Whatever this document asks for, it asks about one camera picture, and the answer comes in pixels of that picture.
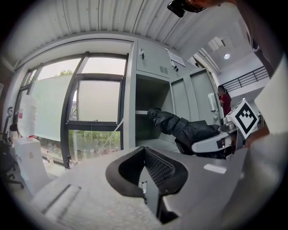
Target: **cabinet door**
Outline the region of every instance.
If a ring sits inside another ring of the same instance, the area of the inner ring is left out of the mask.
[[[171,82],[174,113],[188,121],[198,121],[199,111],[194,88],[189,75]]]
[[[174,113],[188,121],[205,120],[207,124],[219,124],[214,120],[208,94],[215,93],[206,69],[171,82]]]
[[[207,124],[219,124],[220,119],[214,120],[213,116],[215,111],[211,111],[210,109],[208,94],[214,93],[217,96],[217,92],[215,92],[215,89],[212,86],[207,70],[199,70],[196,73],[191,74],[190,78],[195,91],[200,120],[206,120]]]
[[[139,50],[144,50],[144,59]],[[164,47],[153,42],[139,40],[137,51],[137,70],[156,74],[166,78],[175,78],[175,71],[170,65],[170,59]]]

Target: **black mesh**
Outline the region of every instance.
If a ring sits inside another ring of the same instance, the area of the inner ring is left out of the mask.
[[[148,151],[145,152],[145,166],[157,187],[175,174],[172,164]]]

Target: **air vent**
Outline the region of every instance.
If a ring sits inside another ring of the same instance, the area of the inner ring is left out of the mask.
[[[168,74],[168,70],[167,70],[167,68],[162,67],[162,66],[160,66],[160,72],[161,72],[161,73]]]

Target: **paper label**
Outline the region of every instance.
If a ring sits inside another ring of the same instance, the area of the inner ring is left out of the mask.
[[[183,58],[171,53],[170,51],[168,51],[168,54],[169,54],[169,57],[170,57],[171,60],[173,60],[173,61],[175,61],[175,62],[177,62],[177,63],[179,63],[179,64],[181,64],[181,65],[186,67],[186,65],[184,64]]]

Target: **floor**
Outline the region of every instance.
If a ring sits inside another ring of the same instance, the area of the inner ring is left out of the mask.
[[[44,167],[46,169],[46,172],[50,181],[55,180],[56,178],[60,177],[61,175],[63,175],[65,172],[68,171],[68,169],[66,169],[62,165],[54,164],[53,166],[51,166],[46,160],[43,160],[43,164],[44,164]],[[18,165],[16,165],[16,171],[14,172],[13,170],[11,170],[9,174],[10,173],[14,174],[16,181],[20,181],[24,185],[24,188],[22,189],[19,184],[9,184],[11,193],[20,202],[29,203],[33,199],[33,196],[31,192],[29,191],[28,187],[26,186],[25,181],[21,177],[21,173],[20,173],[20,169]]]

